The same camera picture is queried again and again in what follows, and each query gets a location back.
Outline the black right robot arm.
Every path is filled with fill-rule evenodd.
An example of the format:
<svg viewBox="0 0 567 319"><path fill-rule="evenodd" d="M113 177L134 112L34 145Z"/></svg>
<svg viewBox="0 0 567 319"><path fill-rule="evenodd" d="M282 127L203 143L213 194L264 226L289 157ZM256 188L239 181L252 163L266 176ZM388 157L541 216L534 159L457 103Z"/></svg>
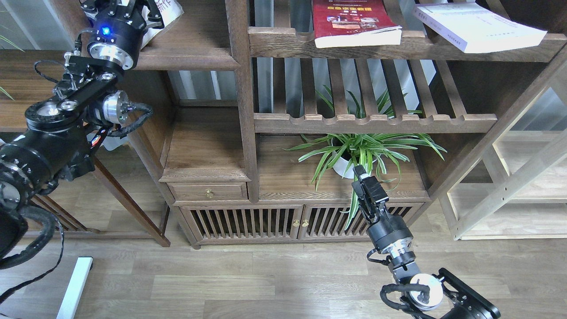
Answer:
<svg viewBox="0 0 567 319"><path fill-rule="evenodd" d="M401 216L388 212L385 206L388 196L381 184L361 165L354 168L354 173L356 181L352 187L368 225L367 234L374 244L369 254L387 255L380 264L387 266L395 279L395 283L384 285L380 291L385 305L415 319L427 319L427 312L447 297L453 308L445 314L446 319L500 318L496 306L445 268L437 275L421 272L410 249L411 231Z"/></svg>

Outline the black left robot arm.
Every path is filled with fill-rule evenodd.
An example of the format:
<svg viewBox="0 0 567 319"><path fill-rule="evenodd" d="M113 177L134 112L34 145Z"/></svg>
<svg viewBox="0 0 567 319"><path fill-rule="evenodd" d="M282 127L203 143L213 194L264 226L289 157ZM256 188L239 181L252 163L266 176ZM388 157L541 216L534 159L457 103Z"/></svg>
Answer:
<svg viewBox="0 0 567 319"><path fill-rule="evenodd" d="M28 107L27 130L1 147L1 268L18 266L38 254L62 224L55 214L30 204L50 194L59 180L95 170L94 154L106 137L125 137L154 111L129 101L116 89L136 66L148 30L164 28L154 0L85 0L91 22L82 56L82 36L65 54L54 95Z"/></svg>

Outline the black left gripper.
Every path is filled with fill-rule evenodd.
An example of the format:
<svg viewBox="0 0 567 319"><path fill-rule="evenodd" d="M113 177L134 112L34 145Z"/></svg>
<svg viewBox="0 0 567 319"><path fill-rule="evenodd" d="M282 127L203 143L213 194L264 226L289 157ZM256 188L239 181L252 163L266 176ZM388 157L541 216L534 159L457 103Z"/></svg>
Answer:
<svg viewBox="0 0 567 319"><path fill-rule="evenodd" d="M81 8L94 28L87 45L90 56L124 70L136 67L148 29L164 27L154 0L84 0Z"/></svg>

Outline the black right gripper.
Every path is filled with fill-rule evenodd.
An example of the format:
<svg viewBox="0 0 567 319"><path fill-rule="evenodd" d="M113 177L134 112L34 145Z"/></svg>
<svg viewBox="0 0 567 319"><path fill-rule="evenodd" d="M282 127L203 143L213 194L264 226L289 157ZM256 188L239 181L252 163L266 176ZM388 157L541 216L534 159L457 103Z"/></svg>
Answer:
<svg viewBox="0 0 567 319"><path fill-rule="evenodd" d="M381 254L405 254L410 252L413 239L411 231L399 215L390 214L385 203L389 197L374 176L369 176L362 165L353 167L353 189L374 247Z"/></svg>

